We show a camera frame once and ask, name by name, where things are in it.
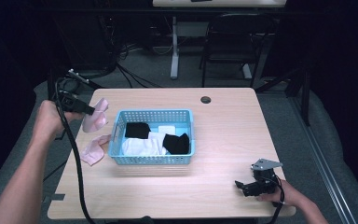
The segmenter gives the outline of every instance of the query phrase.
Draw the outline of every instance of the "gray carpet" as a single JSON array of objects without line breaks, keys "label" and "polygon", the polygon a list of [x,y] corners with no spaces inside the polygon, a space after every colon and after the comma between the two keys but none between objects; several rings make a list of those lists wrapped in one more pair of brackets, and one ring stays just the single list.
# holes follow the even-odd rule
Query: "gray carpet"
[{"label": "gray carpet", "polygon": [[[200,49],[186,47],[185,44],[181,46],[179,78],[176,80],[170,79],[171,53],[172,52],[168,54],[157,54],[155,52],[137,49],[131,51],[129,56],[119,63],[139,77],[157,83],[162,87],[200,87],[201,71],[198,69]],[[230,73],[236,76],[238,72],[238,67],[209,66],[208,68],[208,71],[213,71],[217,73],[217,75],[218,73]],[[118,70],[115,70],[114,73],[106,77],[93,80],[108,88],[130,87],[127,79],[124,78]],[[142,88],[133,80],[131,82],[134,88]],[[249,81],[236,81],[234,83],[213,83],[211,81],[207,82],[206,86],[233,86],[234,84],[235,86],[242,85],[243,87],[247,87]],[[261,84],[262,81],[256,82],[256,86]],[[316,166],[313,154],[311,153],[312,147],[310,140],[302,128],[302,121],[297,118],[297,111],[293,108],[293,104],[291,103],[297,102],[297,99],[286,98],[282,91],[284,87],[284,83],[280,84],[268,92],[257,94],[257,97],[266,118],[278,156],[283,163],[286,179],[319,204],[322,212],[330,223],[342,223],[343,221],[330,196],[330,192]],[[46,83],[42,83],[34,90],[37,95],[34,112],[0,171],[0,193],[21,162],[21,158],[31,137],[35,111],[40,102],[48,96]],[[81,99],[89,102],[91,95],[91,90],[85,90],[81,95]],[[324,111],[323,104],[314,94],[310,97],[310,123],[310,129],[314,133],[327,163],[342,190],[341,193],[346,202],[348,202],[348,207],[351,209],[354,219],[358,222],[358,184],[350,169],[342,160],[342,149],[334,125]],[[79,126],[79,121],[71,124],[74,134],[77,134]],[[71,147],[66,137],[61,141],[53,143],[48,154],[45,176],[49,175],[54,169],[67,160],[70,150]],[[44,182],[44,199],[40,223],[86,223],[84,220],[55,221],[47,217],[50,197],[58,185],[61,174],[62,168],[58,169]],[[260,222],[265,223],[268,221],[269,219],[262,219]],[[105,223],[105,220],[98,220],[98,223]],[[279,218],[277,223],[305,223],[305,220],[301,213],[297,212],[292,217]]]}]

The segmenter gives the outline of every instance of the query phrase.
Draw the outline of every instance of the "human hand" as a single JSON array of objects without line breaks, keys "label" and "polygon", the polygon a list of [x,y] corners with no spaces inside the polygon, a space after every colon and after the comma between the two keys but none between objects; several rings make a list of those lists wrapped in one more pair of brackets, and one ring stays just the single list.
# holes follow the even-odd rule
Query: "human hand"
[{"label": "human hand", "polygon": [[[300,202],[307,200],[307,197],[290,185],[286,180],[281,180],[284,191],[284,204],[298,207]],[[276,188],[272,194],[262,194],[257,197],[260,202],[279,203],[281,199],[281,189]]]},{"label": "human hand", "polygon": [[[65,112],[65,117],[68,122],[71,122],[73,119],[82,119],[83,115],[79,113]],[[52,141],[56,134],[62,131],[63,126],[56,105],[48,100],[43,101],[37,111],[33,138]]]}]

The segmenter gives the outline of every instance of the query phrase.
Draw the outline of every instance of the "black cable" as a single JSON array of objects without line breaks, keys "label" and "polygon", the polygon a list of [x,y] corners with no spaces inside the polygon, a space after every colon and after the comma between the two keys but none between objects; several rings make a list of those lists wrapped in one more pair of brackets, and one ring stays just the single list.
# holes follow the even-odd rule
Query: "black cable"
[{"label": "black cable", "polygon": [[129,56],[129,53],[130,53],[129,52],[129,47],[128,47],[127,43],[126,43],[126,44],[124,44],[124,50],[122,50],[120,52],[119,59],[120,60],[125,60],[127,58],[127,56]]},{"label": "black cable", "polygon": [[121,72],[121,74],[123,74],[123,77],[127,79],[128,83],[130,84],[130,88],[132,88],[132,83],[130,81],[130,79],[126,76],[126,74],[124,73],[124,71],[121,69],[121,67],[117,67],[118,70]]},{"label": "black cable", "polygon": [[283,187],[282,187],[282,183],[281,183],[280,178],[279,178],[277,175],[275,175],[275,176],[277,177],[279,183],[277,183],[276,181],[274,181],[274,180],[272,180],[272,179],[262,177],[263,179],[274,183],[274,184],[281,190],[280,202],[278,203],[278,206],[277,206],[277,208],[275,209],[275,213],[274,213],[274,216],[272,217],[272,220],[271,220],[270,222],[268,222],[267,224],[273,224],[273,223],[275,223],[275,221],[276,221],[277,218],[278,218],[279,213],[281,212],[281,209],[282,209],[282,207],[283,207],[283,204],[284,204],[284,190],[283,190]]},{"label": "black cable", "polygon": [[79,155],[79,151],[77,148],[76,140],[74,138],[74,135],[72,134],[71,128],[69,127],[68,120],[65,117],[65,114],[62,110],[62,104],[58,97],[59,96],[58,83],[61,82],[62,80],[64,80],[64,78],[59,78],[59,79],[57,79],[57,81],[55,83],[56,107],[57,107],[58,114],[60,115],[60,118],[61,118],[62,126],[67,132],[69,141],[71,142],[72,149],[73,149],[74,155],[75,155],[76,168],[77,168],[77,179],[78,179],[78,186],[79,186],[80,205],[83,210],[83,214],[86,217],[86,220],[89,223],[94,224],[95,222],[91,219],[89,212],[87,210],[87,207],[86,207],[85,200],[84,200],[83,174],[81,171],[80,155]]},{"label": "black cable", "polygon": [[162,88],[161,86],[159,86],[158,84],[148,81],[142,77],[137,76],[136,74],[134,74],[133,72],[130,72],[129,70],[127,70],[125,67],[121,66],[121,64],[117,63],[117,68],[121,69],[122,71],[124,71],[125,73],[127,73],[128,75],[130,75],[139,85],[148,88],[146,85],[142,84],[139,80],[137,80],[137,78],[141,79],[142,81],[150,84],[152,87],[158,87],[158,88]]},{"label": "black cable", "polygon": [[93,74],[82,74],[81,76],[85,79],[94,79],[94,78],[98,78],[98,77],[105,77],[109,74],[111,74],[113,71],[115,71],[116,68],[116,64],[115,63],[111,63],[108,64],[107,67],[105,67],[102,70],[98,70],[97,73],[93,73]]},{"label": "black cable", "polygon": [[61,163],[57,168],[55,168],[53,171],[50,172],[50,174],[46,175],[45,178],[43,178],[43,182],[47,180],[49,177],[51,177],[54,173],[56,173],[61,167],[63,167],[66,164],[66,161]]},{"label": "black cable", "polygon": [[56,138],[54,138],[54,140],[62,140],[62,139],[63,139],[63,137],[65,136],[65,133],[66,133],[66,131],[65,131],[65,130],[63,130],[63,132],[62,132],[61,136],[60,136],[60,137],[56,137]]}]

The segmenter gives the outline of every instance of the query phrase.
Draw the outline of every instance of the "desk leg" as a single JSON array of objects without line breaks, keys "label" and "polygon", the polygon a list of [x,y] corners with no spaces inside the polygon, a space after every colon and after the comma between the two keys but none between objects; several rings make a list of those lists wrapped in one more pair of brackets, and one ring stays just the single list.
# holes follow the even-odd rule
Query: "desk leg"
[{"label": "desk leg", "polygon": [[179,66],[179,53],[178,53],[178,34],[177,34],[176,17],[172,20],[172,64],[171,64],[171,79],[178,78],[178,66]]},{"label": "desk leg", "polygon": [[243,72],[243,77],[246,79],[252,79],[252,72],[251,69],[249,68],[249,64],[246,63],[243,67],[242,67],[242,72]]}]

